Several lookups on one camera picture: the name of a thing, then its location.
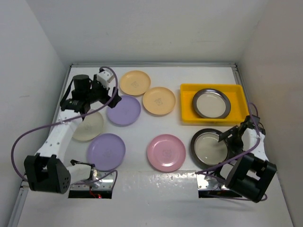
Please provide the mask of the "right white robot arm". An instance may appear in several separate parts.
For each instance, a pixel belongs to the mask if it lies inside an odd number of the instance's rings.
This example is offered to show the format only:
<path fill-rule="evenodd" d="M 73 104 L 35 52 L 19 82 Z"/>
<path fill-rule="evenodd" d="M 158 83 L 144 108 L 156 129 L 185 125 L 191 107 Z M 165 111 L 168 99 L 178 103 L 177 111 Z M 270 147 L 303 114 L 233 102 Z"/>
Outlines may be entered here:
<path fill-rule="evenodd" d="M 235 161 L 233 168 L 224 181 L 224 185 L 232 192 L 258 203 L 266 197 L 274 175 L 277 172 L 275 164 L 266 157 L 258 157 L 253 151 L 264 148 L 263 136 L 265 129 L 258 126 L 260 118 L 248 115 L 240 126 L 234 126 L 219 134 L 218 141 L 225 142 L 233 157 L 200 172 L 219 173 L 220 167 Z"/>

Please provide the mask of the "far orange plate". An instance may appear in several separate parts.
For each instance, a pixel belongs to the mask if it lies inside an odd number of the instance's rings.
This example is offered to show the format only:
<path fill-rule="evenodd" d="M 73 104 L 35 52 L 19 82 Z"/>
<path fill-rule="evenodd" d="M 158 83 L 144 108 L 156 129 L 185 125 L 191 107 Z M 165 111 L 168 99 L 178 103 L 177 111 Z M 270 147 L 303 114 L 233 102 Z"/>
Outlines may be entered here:
<path fill-rule="evenodd" d="M 143 95 L 151 85 L 149 75 L 140 70 L 129 71 L 120 79 L 120 89 L 127 95 Z"/>

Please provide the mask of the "pink plate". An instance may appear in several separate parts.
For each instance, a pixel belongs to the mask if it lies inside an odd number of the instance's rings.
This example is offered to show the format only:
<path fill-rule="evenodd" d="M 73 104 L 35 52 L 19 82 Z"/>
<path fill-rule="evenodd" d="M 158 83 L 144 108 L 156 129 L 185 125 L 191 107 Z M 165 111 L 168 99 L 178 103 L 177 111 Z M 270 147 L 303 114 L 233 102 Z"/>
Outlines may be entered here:
<path fill-rule="evenodd" d="M 153 168 L 161 172 L 174 172 L 180 169 L 186 159 L 183 142 L 171 134 L 162 134 L 149 143 L 147 158 Z"/>

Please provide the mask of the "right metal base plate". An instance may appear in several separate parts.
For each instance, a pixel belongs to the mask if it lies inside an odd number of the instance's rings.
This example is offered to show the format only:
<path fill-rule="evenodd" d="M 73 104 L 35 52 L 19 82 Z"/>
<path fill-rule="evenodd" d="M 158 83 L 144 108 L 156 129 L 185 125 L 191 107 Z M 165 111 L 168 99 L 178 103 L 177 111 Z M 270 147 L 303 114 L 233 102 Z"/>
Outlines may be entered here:
<path fill-rule="evenodd" d="M 197 187 L 202 192 L 219 192 L 219 191 L 231 191 L 225 185 L 226 177 L 221 173 L 210 171 L 203 174 L 195 172 Z"/>

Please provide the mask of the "yellow plastic bin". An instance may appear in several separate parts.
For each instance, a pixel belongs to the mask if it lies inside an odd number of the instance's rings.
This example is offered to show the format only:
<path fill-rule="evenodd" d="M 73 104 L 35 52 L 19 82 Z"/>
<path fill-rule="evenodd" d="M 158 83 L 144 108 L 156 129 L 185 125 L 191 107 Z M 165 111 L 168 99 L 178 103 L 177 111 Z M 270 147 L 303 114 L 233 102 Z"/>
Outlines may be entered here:
<path fill-rule="evenodd" d="M 192 100 L 195 93 L 204 88 L 217 89 L 223 92 L 231 102 L 231 112 L 224 119 L 208 119 L 200 117 L 193 109 Z M 224 84 L 181 84 L 181 117 L 183 122 L 192 124 L 235 125 L 249 115 L 246 98 L 240 85 Z"/>

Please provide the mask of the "near orange plate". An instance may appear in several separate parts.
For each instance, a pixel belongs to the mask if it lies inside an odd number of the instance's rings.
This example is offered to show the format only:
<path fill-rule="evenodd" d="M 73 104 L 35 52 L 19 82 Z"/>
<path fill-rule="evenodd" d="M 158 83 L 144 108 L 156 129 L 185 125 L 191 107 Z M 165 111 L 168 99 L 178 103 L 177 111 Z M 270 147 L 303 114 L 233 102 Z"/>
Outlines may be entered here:
<path fill-rule="evenodd" d="M 153 87 L 143 95 L 144 108 L 154 115 L 167 115 L 175 107 L 176 97 L 166 87 Z"/>

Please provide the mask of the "orange plate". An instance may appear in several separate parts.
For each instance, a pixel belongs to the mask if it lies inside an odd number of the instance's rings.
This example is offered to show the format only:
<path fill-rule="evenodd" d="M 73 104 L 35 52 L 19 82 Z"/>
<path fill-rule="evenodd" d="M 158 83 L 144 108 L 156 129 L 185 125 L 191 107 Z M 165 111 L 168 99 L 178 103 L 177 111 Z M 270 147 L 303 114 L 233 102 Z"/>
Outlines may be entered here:
<path fill-rule="evenodd" d="M 153 87 L 143 95 L 144 108 L 154 115 L 167 115 L 175 107 L 176 97 L 166 87 Z"/>
<path fill-rule="evenodd" d="M 120 89 L 127 95 L 143 95 L 151 85 L 149 75 L 140 70 L 129 71 L 120 79 Z"/>

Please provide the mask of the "metal base plate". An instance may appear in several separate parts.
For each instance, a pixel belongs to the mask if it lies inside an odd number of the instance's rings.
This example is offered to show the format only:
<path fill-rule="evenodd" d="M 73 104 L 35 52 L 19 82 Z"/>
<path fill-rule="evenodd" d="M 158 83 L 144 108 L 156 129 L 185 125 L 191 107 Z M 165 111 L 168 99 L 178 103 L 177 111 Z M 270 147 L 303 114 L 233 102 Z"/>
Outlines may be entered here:
<path fill-rule="evenodd" d="M 195 172 L 197 187 L 202 192 L 219 192 L 219 191 L 231 191 L 225 185 L 226 177 L 221 173 L 210 171 L 203 174 Z"/>
<path fill-rule="evenodd" d="M 73 190 L 88 190 L 92 188 L 94 190 L 113 190 L 118 177 L 117 170 L 101 171 L 92 170 L 90 178 L 87 180 L 81 180 L 70 186 Z"/>

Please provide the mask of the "purple plate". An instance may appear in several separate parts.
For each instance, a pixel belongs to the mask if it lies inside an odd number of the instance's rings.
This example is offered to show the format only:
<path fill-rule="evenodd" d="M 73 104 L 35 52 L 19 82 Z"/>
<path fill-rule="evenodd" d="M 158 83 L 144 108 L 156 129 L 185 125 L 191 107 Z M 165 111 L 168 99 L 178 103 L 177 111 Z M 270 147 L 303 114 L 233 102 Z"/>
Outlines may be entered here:
<path fill-rule="evenodd" d="M 109 171 L 121 165 L 125 157 L 124 141 L 117 135 L 105 133 L 92 140 L 87 149 L 87 162 L 98 170 Z"/>
<path fill-rule="evenodd" d="M 135 97 L 123 95 L 121 98 L 121 101 L 114 108 L 108 108 L 106 113 L 112 123 L 127 126 L 139 118 L 141 105 Z"/>

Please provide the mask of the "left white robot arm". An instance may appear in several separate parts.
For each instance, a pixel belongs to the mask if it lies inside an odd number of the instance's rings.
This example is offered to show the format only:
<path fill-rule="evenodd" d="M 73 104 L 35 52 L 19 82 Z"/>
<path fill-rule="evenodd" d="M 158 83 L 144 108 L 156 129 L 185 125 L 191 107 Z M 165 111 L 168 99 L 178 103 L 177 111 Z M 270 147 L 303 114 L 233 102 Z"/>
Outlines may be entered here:
<path fill-rule="evenodd" d="M 43 146 L 33 155 L 27 156 L 24 167 L 27 182 L 32 191 L 64 194 L 72 184 L 92 185 L 97 182 L 93 176 L 94 164 L 71 160 L 63 163 L 65 152 L 77 127 L 86 116 L 93 113 L 91 104 L 100 102 L 113 108 L 121 101 L 117 87 L 109 95 L 109 83 L 116 79 L 114 73 L 101 69 L 91 79 L 80 74 L 72 78 L 60 101 L 58 122 L 51 130 Z"/>

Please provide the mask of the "cream white plate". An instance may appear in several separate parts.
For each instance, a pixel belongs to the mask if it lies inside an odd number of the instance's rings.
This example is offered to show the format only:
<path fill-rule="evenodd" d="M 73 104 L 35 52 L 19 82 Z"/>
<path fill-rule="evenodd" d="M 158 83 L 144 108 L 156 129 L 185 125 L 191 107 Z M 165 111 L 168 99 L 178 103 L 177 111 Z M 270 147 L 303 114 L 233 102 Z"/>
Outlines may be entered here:
<path fill-rule="evenodd" d="M 82 142 L 92 140 L 102 133 L 103 125 L 104 119 L 100 112 L 90 114 L 78 125 L 72 138 Z"/>

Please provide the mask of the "steel rimmed plate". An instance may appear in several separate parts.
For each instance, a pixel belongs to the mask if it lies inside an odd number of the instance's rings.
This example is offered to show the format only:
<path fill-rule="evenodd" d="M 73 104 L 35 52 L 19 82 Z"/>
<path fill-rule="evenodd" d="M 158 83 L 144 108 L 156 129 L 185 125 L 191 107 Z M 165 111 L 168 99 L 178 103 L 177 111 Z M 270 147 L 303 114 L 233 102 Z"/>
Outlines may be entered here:
<path fill-rule="evenodd" d="M 229 98 L 223 92 L 212 88 L 197 91 L 192 106 L 200 117 L 208 119 L 224 119 L 231 112 Z"/>
<path fill-rule="evenodd" d="M 222 132 L 217 129 L 201 129 L 194 134 L 190 142 L 190 154 L 194 163 L 201 169 L 213 167 L 229 157 L 229 149 L 223 140 Z"/>

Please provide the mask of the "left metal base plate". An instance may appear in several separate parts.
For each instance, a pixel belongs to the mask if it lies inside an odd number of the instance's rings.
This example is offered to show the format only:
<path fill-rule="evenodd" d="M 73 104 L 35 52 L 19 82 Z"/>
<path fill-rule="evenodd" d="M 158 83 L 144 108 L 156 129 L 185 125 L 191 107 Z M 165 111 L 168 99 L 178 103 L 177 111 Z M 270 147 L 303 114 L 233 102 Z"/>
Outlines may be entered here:
<path fill-rule="evenodd" d="M 94 190 L 113 190 L 118 177 L 117 170 L 101 171 L 92 170 L 90 178 L 87 180 L 81 180 L 70 186 L 73 190 L 88 190 L 92 188 Z"/>

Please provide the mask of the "far purple plate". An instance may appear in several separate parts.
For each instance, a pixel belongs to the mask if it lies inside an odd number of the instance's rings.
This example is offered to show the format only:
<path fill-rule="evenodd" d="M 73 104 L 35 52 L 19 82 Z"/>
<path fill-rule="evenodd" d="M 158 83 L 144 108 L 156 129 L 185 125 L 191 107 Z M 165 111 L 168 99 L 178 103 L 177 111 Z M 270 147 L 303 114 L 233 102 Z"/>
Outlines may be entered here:
<path fill-rule="evenodd" d="M 121 98 L 121 101 L 114 108 L 108 108 L 106 113 L 112 123 L 127 126 L 139 118 L 141 105 L 135 97 L 123 95 Z"/>

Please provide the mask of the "near purple plate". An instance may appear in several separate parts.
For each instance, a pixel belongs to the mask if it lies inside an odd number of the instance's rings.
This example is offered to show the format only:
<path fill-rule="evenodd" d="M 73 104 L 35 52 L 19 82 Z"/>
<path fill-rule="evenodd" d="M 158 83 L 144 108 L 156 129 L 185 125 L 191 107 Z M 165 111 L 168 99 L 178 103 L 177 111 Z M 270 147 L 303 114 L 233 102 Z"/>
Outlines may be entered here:
<path fill-rule="evenodd" d="M 121 165 L 125 157 L 124 141 L 117 135 L 105 133 L 92 140 L 87 149 L 87 162 L 98 170 L 109 171 Z"/>

